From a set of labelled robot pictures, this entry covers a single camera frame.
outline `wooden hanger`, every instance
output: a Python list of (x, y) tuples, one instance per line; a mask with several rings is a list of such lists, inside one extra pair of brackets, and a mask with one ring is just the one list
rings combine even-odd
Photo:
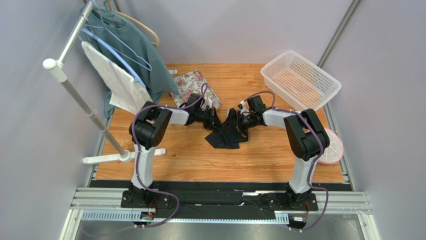
[(133, 17), (131, 17), (131, 16), (127, 15), (127, 14), (124, 14), (122, 12), (114, 10), (113, 6), (111, 5), (111, 0), (107, 0), (106, 4), (107, 4), (107, 6), (108, 6), (108, 8), (109, 8), (110, 11), (112, 11), (112, 12), (114, 12), (114, 13), (116, 13), (116, 14), (118, 14), (118, 15), (126, 18), (126, 19), (128, 19), (130, 22), (134, 23), (136, 26), (139, 26), (140, 28), (146, 30), (149, 34), (151, 34), (154, 37), (154, 39), (155, 39), (155, 42), (151, 42), (154, 45), (154, 47), (158, 47), (160, 45), (160, 38), (159, 38), (159, 36), (153, 30), (151, 30), (151, 28), (147, 27), (146, 25), (144, 25), (140, 21), (134, 19)]

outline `white plastic basket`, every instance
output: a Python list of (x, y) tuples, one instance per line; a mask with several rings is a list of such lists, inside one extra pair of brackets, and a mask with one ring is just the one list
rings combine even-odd
[(277, 56), (260, 73), (266, 86), (297, 111), (322, 108), (342, 88), (334, 77), (294, 51)]

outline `black mounting plate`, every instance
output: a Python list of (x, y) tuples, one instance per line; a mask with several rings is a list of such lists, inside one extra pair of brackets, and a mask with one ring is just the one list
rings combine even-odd
[[(269, 210), (272, 211), (306, 211), (306, 205), (303, 204), (299, 208), (290, 208), (288, 204), (288, 194), (284, 192), (280, 193), (268, 193), (266, 195), (267, 203)], [(309, 211), (318, 211), (317, 197), (315, 194), (310, 193), (306, 200), (307, 205), (309, 206)]]
[[(147, 192), (146, 197), (148, 199), (156, 199), (157, 208), (158, 209), (167, 209), (171, 206), (170, 204), (170, 196), (165, 194), (158, 194), (153, 192)], [(135, 195), (134, 193), (126, 190), (123, 192), (123, 196), (121, 198), (121, 207), (125, 209), (136, 209), (136, 208), (148, 208), (151, 202), (146, 203), (140, 196)]]

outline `white wall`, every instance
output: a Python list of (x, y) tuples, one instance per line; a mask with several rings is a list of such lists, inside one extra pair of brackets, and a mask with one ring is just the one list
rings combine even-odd
[(425, 239), (426, 1), (363, 1), (325, 70), (359, 190), (383, 240)]
[(166, 63), (267, 63), (294, 50), (317, 63), (351, 0), (126, 0)]
[[(84, 156), (100, 133), (42, 67), (57, 58), (81, 1), (0, 1), (0, 239), (58, 239)], [(103, 117), (105, 87), (79, 43), (64, 67), (71, 83)]]

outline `pink round object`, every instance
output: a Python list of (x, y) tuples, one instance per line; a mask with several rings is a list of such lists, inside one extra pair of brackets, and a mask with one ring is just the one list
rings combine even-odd
[(330, 146), (324, 150), (324, 154), (318, 159), (322, 164), (336, 164), (343, 157), (343, 143), (334, 131), (325, 128), (328, 138), (330, 138)]

